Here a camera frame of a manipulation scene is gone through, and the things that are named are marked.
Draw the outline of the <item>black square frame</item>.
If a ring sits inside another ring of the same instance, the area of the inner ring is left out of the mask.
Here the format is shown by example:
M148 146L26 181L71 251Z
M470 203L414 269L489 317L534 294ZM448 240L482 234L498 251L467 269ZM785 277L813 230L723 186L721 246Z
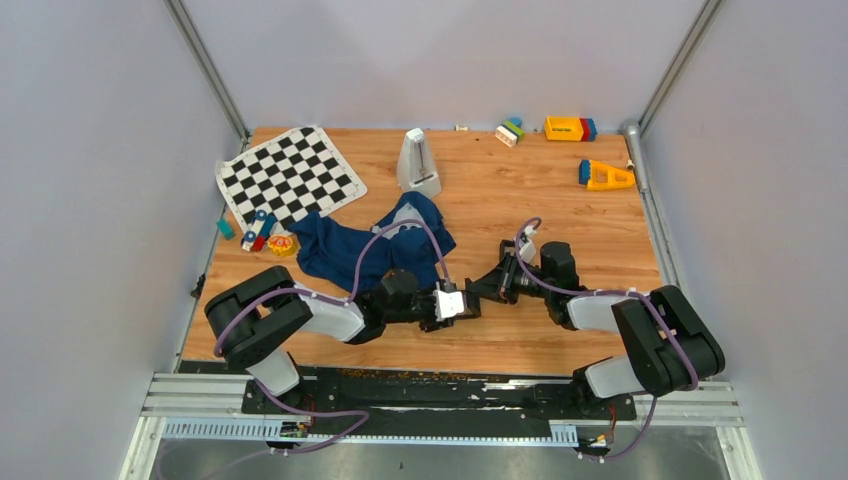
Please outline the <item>black square frame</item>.
M513 240L505 239L500 242L499 246L499 258L504 259L506 257L515 257L516 256L516 246Z

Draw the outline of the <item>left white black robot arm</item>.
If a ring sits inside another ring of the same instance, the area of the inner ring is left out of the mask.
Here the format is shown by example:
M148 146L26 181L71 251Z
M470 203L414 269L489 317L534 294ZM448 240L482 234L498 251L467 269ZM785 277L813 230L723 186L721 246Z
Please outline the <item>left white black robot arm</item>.
M359 345L380 337L396 323L416 323L424 332L451 327L481 315L479 298L440 280L422 288L405 270L392 270L353 299L336 298L296 282L274 266L216 295L204 314L212 329L214 353L232 369L249 372L268 390L283 413L298 411L306 386L283 344L299 331Z

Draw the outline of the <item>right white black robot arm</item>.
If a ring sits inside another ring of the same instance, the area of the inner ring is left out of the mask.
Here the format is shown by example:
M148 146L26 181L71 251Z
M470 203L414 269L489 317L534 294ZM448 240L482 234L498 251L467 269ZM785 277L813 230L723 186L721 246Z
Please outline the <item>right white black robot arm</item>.
M514 304L522 295L541 298L552 321L566 330L620 336L624 354L573 373L571 403L584 417L598 416L620 395L661 397L693 390L726 366L722 348L679 287L664 285L646 295L590 290L581 283L566 242L545 243L539 265L533 266L516 253L513 241L504 240L498 264L465 286L502 304Z

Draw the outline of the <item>blue cartoon print shirt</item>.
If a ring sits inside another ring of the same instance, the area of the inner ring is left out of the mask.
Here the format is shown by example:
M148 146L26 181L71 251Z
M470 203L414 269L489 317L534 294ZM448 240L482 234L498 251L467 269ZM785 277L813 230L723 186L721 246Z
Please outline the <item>blue cartoon print shirt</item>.
M369 230L346 227L310 213L293 223L300 269L349 291L373 288L392 269L413 273L419 286L439 280L436 264L456 248L436 204L417 192L406 192L395 207Z

